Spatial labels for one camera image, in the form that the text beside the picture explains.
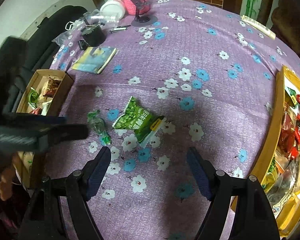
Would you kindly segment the left hand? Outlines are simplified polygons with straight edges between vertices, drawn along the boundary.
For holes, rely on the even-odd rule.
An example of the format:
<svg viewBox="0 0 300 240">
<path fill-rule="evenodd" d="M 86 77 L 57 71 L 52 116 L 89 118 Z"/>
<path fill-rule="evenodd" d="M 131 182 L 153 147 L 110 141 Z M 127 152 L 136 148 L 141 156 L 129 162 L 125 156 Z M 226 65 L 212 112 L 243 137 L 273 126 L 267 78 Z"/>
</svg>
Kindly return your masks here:
<svg viewBox="0 0 300 240">
<path fill-rule="evenodd" d="M 18 158 L 18 152 L 13 153 L 8 165 L 0 171 L 0 199 L 2 201 L 7 201 L 13 194 L 12 184 L 16 176 L 15 165 L 19 162 Z"/>
</svg>

